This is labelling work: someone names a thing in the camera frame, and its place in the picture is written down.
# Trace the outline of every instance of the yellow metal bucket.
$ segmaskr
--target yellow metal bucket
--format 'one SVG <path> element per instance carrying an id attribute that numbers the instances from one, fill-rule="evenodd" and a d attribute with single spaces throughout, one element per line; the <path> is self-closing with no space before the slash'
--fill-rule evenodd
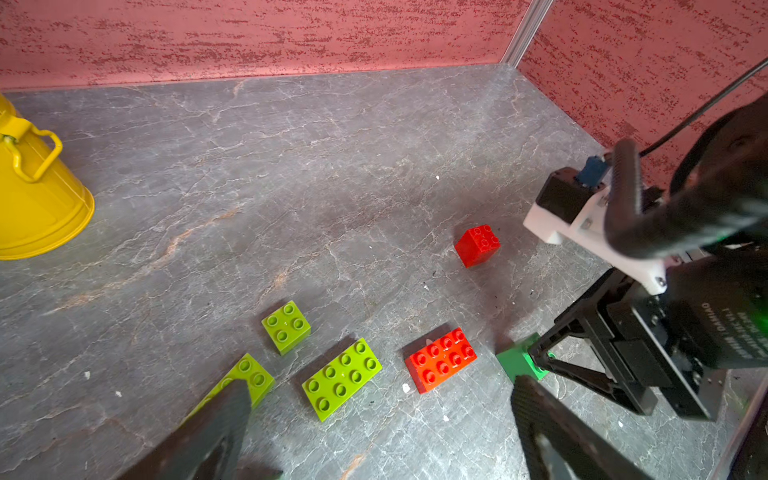
<path id="1" fill-rule="evenodd" d="M 40 138 L 50 137 L 53 151 Z M 61 141 L 16 116 L 0 95 L 0 260 L 49 252 L 80 233 L 94 198 L 58 159 Z"/>

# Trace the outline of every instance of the gray marble surface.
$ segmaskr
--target gray marble surface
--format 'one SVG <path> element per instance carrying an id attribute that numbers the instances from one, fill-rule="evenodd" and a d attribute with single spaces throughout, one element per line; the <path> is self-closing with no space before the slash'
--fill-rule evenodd
<path id="1" fill-rule="evenodd" d="M 522 226 L 547 173 L 601 147 L 515 70 L 9 98 L 58 133 L 97 210 L 64 247 L 0 264 L 2 478 L 114 478 L 246 352 L 276 388 L 239 478 L 528 477 L 494 352 L 546 330 L 606 265 Z M 483 223 L 502 248 L 467 270 L 452 244 Z M 281 357 L 260 320 L 287 300 L 313 333 Z M 404 353 L 446 324 L 478 360 L 420 396 Z M 321 423 L 300 383 L 359 337 L 384 370 Z M 706 478 L 754 380 L 729 378 L 716 424 L 544 384 L 649 474 Z"/>

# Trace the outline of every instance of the lime green 2x2 lego brick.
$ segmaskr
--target lime green 2x2 lego brick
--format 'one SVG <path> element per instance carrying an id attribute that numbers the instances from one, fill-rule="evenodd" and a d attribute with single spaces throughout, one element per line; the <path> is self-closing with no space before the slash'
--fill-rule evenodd
<path id="1" fill-rule="evenodd" d="M 263 319 L 261 324 L 275 342 L 280 355 L 285 355 L 312 332 L 312 326 L 293 301 L 286 303 L 283 308 Z"/>
<path id="2" fill-rule="evenodd" d="M 320 421 L 325 422 L 381 369 L 371 347 L 360 339 L 304 382 L 302 388 Z"/>
<path id="3" fill-rule="evenodd" d="M 233 380 L 245 380 L 248 382 L 248 393 L 250 394 L 250 408 L 255 409 L 264 399 L 264 396 L 272 389 L 275 379 L 247 353 L 243 355 L 237 364 L 208 392 L 202 402 L 187 415 L 187 419 L 203 408 L 214 396 L 229 385 Z"/>
<path id="4" fill-rule="evenodd" d="M 549 373 L 548 370 L 538 368 L 531 356 L 528 355 L 528 349 L 539 338 L 538 333 L 533 333 L 519 344 L 496 355 L 496 359 L 501 363 L 502 368 L 512 382 L 515 381 L 518 375 L 527 375 L 541 380 Z"/>

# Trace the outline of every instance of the red 2x2 lego brick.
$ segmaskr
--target red 2x2 lego brick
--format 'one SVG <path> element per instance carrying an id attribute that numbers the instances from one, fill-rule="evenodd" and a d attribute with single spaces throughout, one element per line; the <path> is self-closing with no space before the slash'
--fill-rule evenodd
<path id="1" fill-rule="evenodd" d="M 406 359 L 419 393 L 427 393 L 477 359 L 462 329 L 456 329 Z"/>
<path id="2" fill-rule="evenodd" d="M 501 246 L 490 225 L 470 228 L 455 245 L 456 253 L 469 268 L 491 258 Z"/>

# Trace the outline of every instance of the black cable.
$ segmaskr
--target black cable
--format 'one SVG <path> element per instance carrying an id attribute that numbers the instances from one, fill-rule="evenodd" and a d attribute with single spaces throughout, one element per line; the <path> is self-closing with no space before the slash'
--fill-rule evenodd
<path id="1" fill-rule="evenodd" d="M 698 117 L 704 114 L 705 111 L 709 110 L 713 105 L 715 105 L 718 101 L 722 100 L 726 95 L 728 95 L 730 92 L 736 90 L 736 88 L 747 81 L 750 77 L 755 75 L 758 71 L 762 70 L 768 65 L 768 57 L 765 57 L 763 61 L 761 61 L 759 64 L 752 67 L 749 71 L 745 72 L 743 75 L 738 77 L 736 80 L 734 80 L 730 85 L 725 87 L 719 94 L 712 97 L 706 104 L 702 105 L 698 110 L 696 110 L 694 113 L 690 114 L 688 118 L 681 121 L 679 125 L 677 125 L 675 128 L 669 131 L 666 135 L 664 135 L 662 138 L 659 138 L 652 144 L 650 147 L 646 147 L 644 150 L 640 152 L 640 157 L 645 157 L 650 152 L 656 150 L 661 145 L 665 144 L 670 138 L 674 137 L 678 133 L 680 133 L 681 130 L 683 130 L 685 127 L 690 125 L 694 120 L 696 120 Z"/>
<path id="2" fill-rule="evenodd" d="M 717 135 L 717 132 L 719 132 L 738 111 L 739 110 L 730 111 L 718 118 L 717 121 L 711 124 L 708 129 L 701 134 L 699 139 L 696 140 L 696 143 L 691 147 L 672 175 L 670 195 L 675 195 L 685 188 L 685 183 L 688 182 L 690 172 L 694 171 L 694 168 L 699 164 L 701 156 L 704 155 L 704 151 L 707 149 L 707 145 L 710 144 L 715 135 Z"/>

